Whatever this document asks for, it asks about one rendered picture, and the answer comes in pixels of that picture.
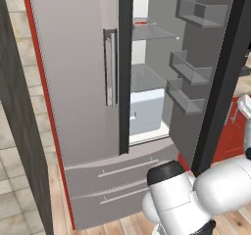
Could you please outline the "red fridge side panel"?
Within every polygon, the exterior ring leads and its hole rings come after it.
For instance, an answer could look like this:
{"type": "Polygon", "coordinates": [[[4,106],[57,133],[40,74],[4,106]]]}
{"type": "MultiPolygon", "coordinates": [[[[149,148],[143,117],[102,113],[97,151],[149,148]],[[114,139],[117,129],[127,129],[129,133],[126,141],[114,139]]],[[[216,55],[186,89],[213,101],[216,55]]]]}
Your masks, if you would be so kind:
{"type": "Polygon", "coordinates": [[[44,97],[45,97],[45,103],[46,103],[46,107],[47,107],[51,130],[52,130],[52,134],[53,134],[54,144],[55,144],[55,148],[56,148],[56,154],[57,154],[57,159],[58,159],[58,163],[59,163],[60,174],[61,174],[61,178],[63,181],[63,189],[64,189],[64,193],[65,193],[65,197],[66,197],[68,213],[70,216],[72,229],[75,229],[75,219],[74,219],[73,209],[72,209],[72,205],[71,205],[69,189],[68,189],[66,174],[65,174],[64,165],[63,165],[63,158],[62,158],[58,135],[57,135],[57,130],[56,130],[56,124],[55,124],[55,120],[54,120],[54,116],[53,116],[51,98],[49,96],[48,82],[46,80],[44,64],[42,61],[41,47],[40,47],[39,40],[38,40],[38,30],[35,25],[35,12],[34,12],[34,9],[32,8],[31,0],[25,0],[25,9],[26,9],[26,13],[27,13],[27,19],[28,19],[28,23],[29,23],[30,32],[31,32],[31,39],[33,42],[35,57],[36,57],[37,65],[38,65],[38,70],[39,70],[42,89],[43,89],[43,93],[44,93],[44,97]]]}

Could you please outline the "glass fridge shelf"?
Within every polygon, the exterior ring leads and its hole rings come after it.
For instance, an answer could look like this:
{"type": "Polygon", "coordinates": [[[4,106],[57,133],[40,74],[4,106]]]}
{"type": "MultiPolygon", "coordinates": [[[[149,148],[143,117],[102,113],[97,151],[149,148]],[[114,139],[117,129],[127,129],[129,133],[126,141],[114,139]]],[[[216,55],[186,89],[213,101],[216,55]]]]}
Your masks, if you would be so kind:
{"type": "Polygon", "coordinates": [[[132,30],[133,41],[161,38],[176,38],[176,35],[154,25],[135,26],[132,30]]]}
{"type": "Polygon", "coordinates": [[[131,67],[131,92],[142,92],[165,88],[167,82],[145,64],[131,67]]]}

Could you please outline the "grey tray with red item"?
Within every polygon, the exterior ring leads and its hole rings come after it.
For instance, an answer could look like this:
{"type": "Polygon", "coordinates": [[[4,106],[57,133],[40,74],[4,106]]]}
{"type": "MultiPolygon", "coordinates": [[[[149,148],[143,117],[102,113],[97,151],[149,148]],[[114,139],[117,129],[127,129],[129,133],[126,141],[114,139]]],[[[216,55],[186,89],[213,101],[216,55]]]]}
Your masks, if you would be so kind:
{"type": "Polygon", "coordinates": [[[143,26],[143,25],[156,25],[157,23],[149,18],[134,18],[132,20],[134,26],[143,26]]]}

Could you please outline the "grey open fridge door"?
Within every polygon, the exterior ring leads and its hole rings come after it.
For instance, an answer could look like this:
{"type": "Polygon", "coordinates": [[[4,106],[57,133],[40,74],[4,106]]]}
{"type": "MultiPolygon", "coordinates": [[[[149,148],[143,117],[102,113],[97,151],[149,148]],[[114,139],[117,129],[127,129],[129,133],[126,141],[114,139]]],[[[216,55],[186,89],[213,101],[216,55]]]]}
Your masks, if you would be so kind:
{"type": "Polygon", "coordinates": [[[211,165],[224,127],[245,54],[251,42],[251,0],[196,0],[207,5],[227,5],[222,27],[202,28],[185,23],[182,47],[186,61],[196,68],[212,67],[210,82],[190,85],[182,79],[182,91],[189,99],[204,99],[201,114],[186,115],[174,103],[170,136],[182,163],[196,175],[211,165]]]}

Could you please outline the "grey closed fridge door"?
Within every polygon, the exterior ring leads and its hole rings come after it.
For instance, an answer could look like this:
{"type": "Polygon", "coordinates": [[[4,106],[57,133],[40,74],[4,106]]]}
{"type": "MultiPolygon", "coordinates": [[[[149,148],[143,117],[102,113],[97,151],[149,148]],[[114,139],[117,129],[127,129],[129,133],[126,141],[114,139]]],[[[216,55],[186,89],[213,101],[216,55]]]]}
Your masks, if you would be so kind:
{"type": "Polygon", "coordinates": [[[132,0],[31,0],[64,165],[127,153],[132,0]],[[118,104],[106,105],[103,29],[116,29],[118,104]]]}

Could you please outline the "grey small door bin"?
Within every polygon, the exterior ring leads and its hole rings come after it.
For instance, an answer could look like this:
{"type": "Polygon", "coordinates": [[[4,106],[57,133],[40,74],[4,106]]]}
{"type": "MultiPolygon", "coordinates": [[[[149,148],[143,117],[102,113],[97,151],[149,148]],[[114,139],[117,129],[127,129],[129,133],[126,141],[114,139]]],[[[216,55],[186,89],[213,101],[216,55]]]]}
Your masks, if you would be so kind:
{"type": "Polygon", "coordinates": [[[207,5],[196,0],[177,0],[176,16],[202,28],[222,27],[226,19],[227,5],[207,5]]]}

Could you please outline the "grey freezer drawer front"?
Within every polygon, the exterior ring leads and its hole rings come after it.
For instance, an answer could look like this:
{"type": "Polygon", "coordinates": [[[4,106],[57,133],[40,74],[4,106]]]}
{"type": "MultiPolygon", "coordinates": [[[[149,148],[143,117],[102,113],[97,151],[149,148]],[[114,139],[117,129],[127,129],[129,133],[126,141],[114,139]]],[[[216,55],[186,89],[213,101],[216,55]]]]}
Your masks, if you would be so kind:
{"type": "Polygon", "coordinates": [[[97,163],[81,164],[66,168],[70,197],[89,195],[118,186],[139,181],[146,177],[147,170],[155,164],[134,168],[99,178],[97,175],[126,166],[148,162],[150,158],[159,162],[175,160],[178,150],[170,139],[163,139],[132,146],[129,153],[97,163]]]}
{"type": "Polygon", "coordinates": [[[100,205],[100,202],[145,187],[148,187],[147,181],[141,179],[99,193],[72,197],[76,230],[99,226],[140,212],[142,210],[142,199],[147,191],[105,205],[100,205]]]}

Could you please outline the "white crisper drawer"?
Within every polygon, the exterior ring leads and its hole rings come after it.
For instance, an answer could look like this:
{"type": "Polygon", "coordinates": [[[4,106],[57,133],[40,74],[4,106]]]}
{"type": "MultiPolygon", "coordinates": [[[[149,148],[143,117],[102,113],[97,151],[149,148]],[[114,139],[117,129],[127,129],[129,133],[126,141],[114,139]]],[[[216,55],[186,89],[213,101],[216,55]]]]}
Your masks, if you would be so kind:
{"type": "Polygon", "coordinates": [[[130,94],[129,134],[159,129],[162,121],[165,91],[163,89],[130,94]]]}

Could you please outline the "dark wood side panel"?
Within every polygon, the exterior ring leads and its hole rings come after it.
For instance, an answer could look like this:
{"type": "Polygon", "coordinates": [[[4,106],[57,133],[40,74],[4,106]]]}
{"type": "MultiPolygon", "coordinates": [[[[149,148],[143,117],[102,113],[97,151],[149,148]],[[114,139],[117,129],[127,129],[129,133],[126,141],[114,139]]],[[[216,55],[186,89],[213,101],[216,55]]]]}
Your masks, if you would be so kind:
{"type": "Polygon", "coordinates": [[[6,0],[0,0],[0,101],[46,235],[54,235],[48,166],[6,0]]]}

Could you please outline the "red cupboard door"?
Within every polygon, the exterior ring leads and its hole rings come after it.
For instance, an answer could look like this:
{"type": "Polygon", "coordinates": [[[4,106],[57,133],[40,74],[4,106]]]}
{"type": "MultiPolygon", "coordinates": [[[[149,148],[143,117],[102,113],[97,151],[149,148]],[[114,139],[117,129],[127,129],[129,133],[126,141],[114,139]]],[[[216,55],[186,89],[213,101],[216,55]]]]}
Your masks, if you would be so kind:
{"type": "Polygon", "coordinates": [[[247,155],[251,158],[251,94],[234,97],[227,125],[221,132],[213,162],[220,162],[232,157],[247,155]],[[234,123],[231,118],[238,107],[234,123]]]}

